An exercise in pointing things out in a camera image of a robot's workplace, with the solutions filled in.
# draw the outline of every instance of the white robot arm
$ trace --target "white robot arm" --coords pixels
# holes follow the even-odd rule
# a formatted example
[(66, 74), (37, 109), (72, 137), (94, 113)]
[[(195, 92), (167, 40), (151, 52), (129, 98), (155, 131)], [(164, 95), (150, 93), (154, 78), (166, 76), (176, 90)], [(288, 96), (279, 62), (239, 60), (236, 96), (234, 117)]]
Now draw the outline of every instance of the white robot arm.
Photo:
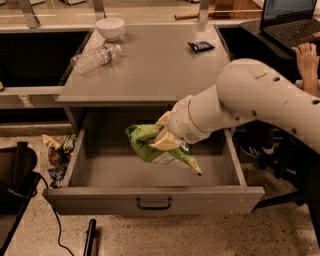
[(261, 120), (320, 153), (319, 103), (264, 63), (240, 59), (221, 70), (216, 85), (177, 102), (168, 130), (194, 144), (216, 130)]

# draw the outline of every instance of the person's hand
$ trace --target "person's hand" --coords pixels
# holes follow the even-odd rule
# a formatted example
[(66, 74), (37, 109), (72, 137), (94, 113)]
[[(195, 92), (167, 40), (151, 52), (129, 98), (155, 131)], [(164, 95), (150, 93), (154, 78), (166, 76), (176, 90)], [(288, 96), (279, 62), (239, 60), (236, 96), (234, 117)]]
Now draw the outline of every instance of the person's hand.
[(320, 93), (318, 83), (319, 57), (317, 56), (316, 45), (305, 43), (293, 49), (297, 56), (297, 67), (302, 77), (303, 90), (318, 96)]
[(317, 56), (316, 45), (305, 43), (293, 49), (297, 56), (298, 71), (302, 79), (318, 79), (319, 57)]

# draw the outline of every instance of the trash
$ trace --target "trash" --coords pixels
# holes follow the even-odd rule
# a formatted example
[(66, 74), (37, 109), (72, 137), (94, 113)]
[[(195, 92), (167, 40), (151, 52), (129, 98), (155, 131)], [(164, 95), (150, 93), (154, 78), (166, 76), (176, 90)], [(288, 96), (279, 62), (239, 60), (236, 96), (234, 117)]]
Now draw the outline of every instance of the trash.
[(42, 140), (48, 147), (48, 161), (54, 168), (48, 170), (52, 182), (51, 188), (60, 188), (66, 174), (77, 136), (68, 134), (61, 143), (58, 139), (43, 134)]
[(50, 184), (51, 188), (60, 188), (64, 176), (66, 175), (67, 169), (64, 167), (55, 167), (48, 170), (52, 182)]

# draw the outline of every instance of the plastic water bottle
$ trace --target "plastic water bottle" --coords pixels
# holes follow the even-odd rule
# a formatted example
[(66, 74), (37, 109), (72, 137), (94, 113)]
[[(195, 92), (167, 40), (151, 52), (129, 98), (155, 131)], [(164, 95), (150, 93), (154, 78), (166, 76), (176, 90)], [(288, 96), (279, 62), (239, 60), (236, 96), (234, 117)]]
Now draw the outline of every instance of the plastic water bottle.
[(85, 74), (97, 67), (107, 64), (115, 59), (121, 52), (120, 45), (104, 44), (86, 53), (71, 58), (74, 70), (79, 74)]

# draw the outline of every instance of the terrazzo floor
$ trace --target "terrazzo floor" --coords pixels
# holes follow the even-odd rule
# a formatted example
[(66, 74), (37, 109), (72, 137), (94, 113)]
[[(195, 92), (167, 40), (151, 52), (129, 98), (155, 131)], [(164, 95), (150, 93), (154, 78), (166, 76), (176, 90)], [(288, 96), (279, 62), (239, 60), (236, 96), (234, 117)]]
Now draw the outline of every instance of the terrazzo floor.
[[(27, 141), (38, 155), (35, 171), (50, 182), (47, 170), (51, 166), (41, 135), (62, 140), (69, 131), (67, 124), (2, 126), (0, 145), (11, 147)], [(268, 169), (261, 171), (248, 161), (242, 163), (242, 169), (248, 185), (264, 186), (266, 198), (292, 191), (286, 182), (275, 180)], [(40, 181), (38, 195), (30, 201), (5, 256), (70, 255), (58, 246), (58, 225), (42, 197), (44, 188)], [(98, 256), (320, 255), (307, 207), (292, 203), (249, 215), (60, 216), (61, 243), (74, 255), (83, 255), (92, 218), (97, 220)]]

